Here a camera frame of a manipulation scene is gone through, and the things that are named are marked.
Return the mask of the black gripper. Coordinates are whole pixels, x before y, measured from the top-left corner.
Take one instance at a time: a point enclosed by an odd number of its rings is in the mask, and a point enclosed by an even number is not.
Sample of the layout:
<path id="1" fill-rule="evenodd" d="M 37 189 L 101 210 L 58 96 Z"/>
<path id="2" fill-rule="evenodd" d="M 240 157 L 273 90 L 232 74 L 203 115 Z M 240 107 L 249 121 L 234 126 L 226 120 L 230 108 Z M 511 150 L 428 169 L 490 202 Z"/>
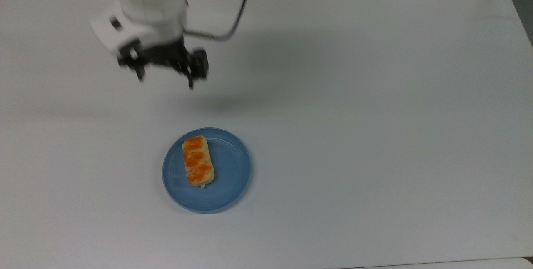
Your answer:
<path id="1" fill-rule="evenodd" d="M 119 51 L 117 62 L 119 66 L 135 72 L 140 82 L 144 82 L 145 65 L 148 63 L 175 68 L 187 78 L 190 90 L 194 90 L 195 81 L 207 79 L 209 70 L 205 49 L 189 52 L 183 38 L 151 47 L 143 45 L 139 38 L 133 39 Z"/>

